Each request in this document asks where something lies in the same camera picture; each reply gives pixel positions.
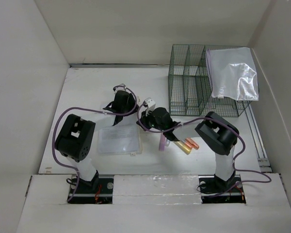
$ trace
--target green wire mesh organizer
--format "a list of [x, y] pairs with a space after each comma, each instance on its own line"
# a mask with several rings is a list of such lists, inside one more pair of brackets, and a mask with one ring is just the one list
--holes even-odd
[[237, 46], [173, 45], [168, 73], [169, 112], [172, 116], [205, 116], [214, 111], [222, 117], [239, 117], [250, 101], [212, 98], [206, 50]]

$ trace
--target white enclosure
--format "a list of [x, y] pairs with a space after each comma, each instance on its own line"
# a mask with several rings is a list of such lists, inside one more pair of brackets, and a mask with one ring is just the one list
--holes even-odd
[[16, 231], [69, 64], [167, 65], [173, 44], [252, 48], [252, 109], [291, 206], [291, 0], [0, 0], [0, 201], [19, 201], [1, 207], [0, 232]]

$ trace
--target purple cable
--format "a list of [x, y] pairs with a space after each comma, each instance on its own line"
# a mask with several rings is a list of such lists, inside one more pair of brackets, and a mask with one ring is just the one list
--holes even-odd
[[79, 182], [80, 182], [80, 173], [79, 173], [79, 170], [76, 167], [63, 164], [63, 163], [59, 162], [59, 160], [56, 157], [56, 153], [55, 153], [55, 140], [56, 140], [56, 133], [57, 133], [57, 129], [58, 129], [59, 123], [60, 123], [61, 119], [64, 117], [64, 115], [67, 112], [71, 111], [71, 110], [82, 110], [82, 111], [87, 111], [87, 112], [101, 113], [101, 114], [108, 114], [108, 115], [115, 115], [115, 116], [126, 116], [126, 115], [131, 114], [135, 110], [135, 108], [137, 107], [137, 97], [136, 97], [135, 93], [132, 90], [130, 90], [128, 87], [126, 87], [126, 86], [118, 85], [118, 86], [115, 86], [114, 88], [117, 88], [117, 87], [123, 87], [123, 88], [127, 89], [128, 91], [130, 91], [132, 93], [132, 95], [135, 98], [135, 105], [134, 105], [134, 107], [128, 113], [109, 113], [109, 112], [104, 112], [104, 111], [98, 111], [98, 110], [88, 109], [88, 108], [71, 107], [71, 108], [66, 109], [58, 117], [58, 120], [57, 120], [57, 122], [55, 124], [55, 127], [54, 127], [54, 132], [53, 132], [53, 137], [52, 137], [52, 154], [53, 154], [53, 158], [54, 158], [55, 162], [57, 164], [59, 164], [60, 166], [67, 167], [67, 168], [71, 168], [71, 169], [75, 170], [76, 173], [77, 173], [77, 182], [76, 182], [76, 185], [75, 185], [75, 189], [73, 190], [72, 195], [67, 200], [67, 202], [69, 202], [73, 198], [73, 196], [75, 195], [75, 193], [76, 193], [77, 187], [78, 187]]
[[[141, 120], [140, 120], [140, 117], [139, 117], [140, 109], [141, 109], [141, 107], [144, 106], [144, 105], [145, 105], [145, 103], [143, 103], [143, 104], [140, 106], [140, 108], [138, 109], [138, 112], [137, 112], [137, 119], [138, 119], [138, 122], [139, 122], [140, 126], [141, 126], [145, 131], [148, 131], [148, 132], [151, 132], [151, 133], [165, 133], [165, 132], [168, 132], [168, 131], [174, 130], [174, 129], [178, 128], [178, 127], [181, 127], [181, 125], [176, 125], [176, 126], [170, 128], [170, 129], [168, 129], [168, 130], [164, 130], [164, 131], [153, 131], [153, 130], [148, 130], [148, 129], [147, 129], [147, 128], [142, 124], [142, 122], [141, 122]], [[234, 156], [234, 158], [233, 158], [233, 168], [234, 168], [235, 171], [238, 171], [238, 172], [253, 172], [253, 173], [257, 173], [257, 174], [263, 175], [263, 176], [265, 176], [266, 178], [269, 179], [268, 181], [245, 180], [245, 181], [236, 182], [236, 183], [235, 183], [234, 185], [232, 185], [231, 188], [229, 188], [228, 190], [226, 190], [226, 191], [224, 191], [224, 192], [222, 192], [222, 193], [218, 193], [218, 194], [215, 194], [215, 195], [211, 195], [211, 196], [209, 196], [209, 197], [212, 197], [212, 198], [214, 198], [214, 197], [218, 197], [218, 196], [220, 196], [220, 195], [222, 195], [222, 194], [224, 194], [224, 193], [227, 193], [228, 191], [230, 191], [231, 189], [233, 189], [234, 187], [236, 187], [236, 186], [238, 186], [238, 185], [240, 185], [240, 184], [242, 184], [242, 183], [248, 183], [248, 182], [252, 182], [252, 183], [270, 183], [270, 182], [272, 181], [271, 177], [269, 177], [268, 175], [266, 175], [266, 174], [264, 174], [264, 173], [262, 173], [262, 172], [260, 172], [260, 171], [245, 170], [245, 169], [237, 169], [237, 168], [235, 168], [235, 160], [236, 160], [236, 158], [237, 158], [238, 156], [240, 156], [240, 155], [244, 152], [244, 150], [246, 149], [246, 144], [245, 144], [243, 138], [242, 138], [238, 133], [236, 133], [232, 128], [228, 127], [226, 124], [223, 124], [222, 122], [220, 122], [220, 121], [218, 121], [218, 120], [215, 120], [215, 119], [212, 119], [212, 118], [209, 118], [209, 117], [198, 117], [198, 118], [195, 118], [195, 119], [193, 119], [193, 120], [190, 120], [190, 121], [188, 121], [188, 122], [183, 123], [183, 125], [191, 124], [191, 123], [193, 123], [193, 122], [195, 122], [195, 121], [197, 121], [197, 120], [210, 120], [210, 121], [212, 121], [212, 122], [215, 122], [215, 123], [217, 123], [217, 124], [219, 124], [219, 125], [225, 127], [226, 129], [230, 130], [230, 131], [231, 131], [231, 132], [232, 132], [232, 133], [233, 133], [233, 134], [234, 134], [234, 135], [235, 135], [235, 136], [236, 136], [236, 137], [237, 137], [237, 138], [242, 142], [242, 150], [241, 150], [240, 152], [238, 152], [238, 153]]]

